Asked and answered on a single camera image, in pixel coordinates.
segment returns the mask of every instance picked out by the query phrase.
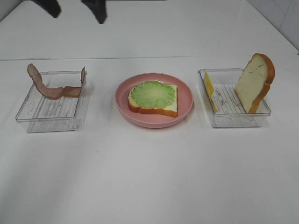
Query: toast slice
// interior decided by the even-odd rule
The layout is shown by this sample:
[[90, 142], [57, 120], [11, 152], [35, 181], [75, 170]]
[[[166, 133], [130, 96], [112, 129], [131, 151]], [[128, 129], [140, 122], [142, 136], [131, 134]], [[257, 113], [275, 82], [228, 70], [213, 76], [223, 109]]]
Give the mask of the toast slice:
[[[152, 85], [150, 90], [143, 90], [144, 85]], [[178, 116], [178, 88], [176, 85], [167, 85], [159, 81], [145, 81], [134, 86], [128, 95], [128, 107], [132, 112], [143, 114], [162, 114], [170, 117]]]
[[274, 65], [268, 56], [259, 53], [252, 56], [235, 86], [246, 113], [256, 113], [270, 89], [274, 75]]

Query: white tabletop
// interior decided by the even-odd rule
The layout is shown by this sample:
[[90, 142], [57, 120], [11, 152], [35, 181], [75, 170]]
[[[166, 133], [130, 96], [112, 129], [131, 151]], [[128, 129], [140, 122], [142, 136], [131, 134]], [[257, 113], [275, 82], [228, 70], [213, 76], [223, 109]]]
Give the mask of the white tabletop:
[[[259, 128], [229, 129], [210, 126], [197, 70], [242, 68], [247, 55], [0, 62], [1, 223], [298, 223], [299, 64], [271, 58], [272, 115]], [[40, 71], [86, 66], [92, 95], [82, 127], [28, 134], [15, 122], [32, 84], [29, 63]], [[185, 120], [147, 129], [122, 117], [117, 86], [145, 72], [190, 86]]]
[[55, 19], [32, 1], [0, 23], [0, 60], [295, 55], [246, 0], [109, 1], [100, 25], [79, 0]]

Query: white wall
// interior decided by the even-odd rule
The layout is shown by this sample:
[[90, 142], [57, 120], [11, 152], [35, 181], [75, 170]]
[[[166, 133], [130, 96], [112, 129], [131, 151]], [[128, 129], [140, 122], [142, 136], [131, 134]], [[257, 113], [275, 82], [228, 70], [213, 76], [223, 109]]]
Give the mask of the white wall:
[[299, 50], [299, 0], [247, 0]]
[[21, 0], [0, 0], [0, 21], [13, 11], [13, 9], [21, 2]]

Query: plastic container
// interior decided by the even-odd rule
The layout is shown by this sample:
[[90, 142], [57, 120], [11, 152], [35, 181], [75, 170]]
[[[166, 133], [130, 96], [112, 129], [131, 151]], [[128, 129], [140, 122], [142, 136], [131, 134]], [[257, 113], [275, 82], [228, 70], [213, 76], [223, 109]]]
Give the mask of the plastic container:
[[[198, 71], [199, 89], [212, 127], [259, 127], [271, 115], [271, 110], [262, 100], [256, 113], [246, 113], [236, 92], [235, 85], [244, 69], [203, 69]], [[212, 99], [215, 112], [203, 82], [205, 72], [214, 86]]]
[[81, 86], [80, 96], [48, 99], [32, 84], [15, 117], [16, 122], [28, 133], [76, 130], [85, 120], [89, 102], [86, 78], [82, 84], [80, 74], [81, 71], [41, 72], [47, 87]]

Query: bread slice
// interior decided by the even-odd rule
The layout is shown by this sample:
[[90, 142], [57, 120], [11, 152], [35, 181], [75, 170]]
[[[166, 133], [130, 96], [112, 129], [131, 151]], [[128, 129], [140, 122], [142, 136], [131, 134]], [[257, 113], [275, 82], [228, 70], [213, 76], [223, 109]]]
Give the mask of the bread slice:
[[156, 108], [156, 107], [145, 107], [138, 104], [132, 98], [132, 91], [136, 87], [134, 86], [128, 95], [128, 107], [132, 112], [139, 112], [143, 114], [162, 114], [170, 117], [177, 117], [178, 116], [178, 87], [176, 85], [169, 85], [171, 88], [174, 89], [174, 101], [171, 105], [168, 105], [164, 108]]
[[270, 89], [274, 75], [274, 65], [268, 56], [258, 53], [252, 56], [235, 86], [246, 113], [256, 113]]

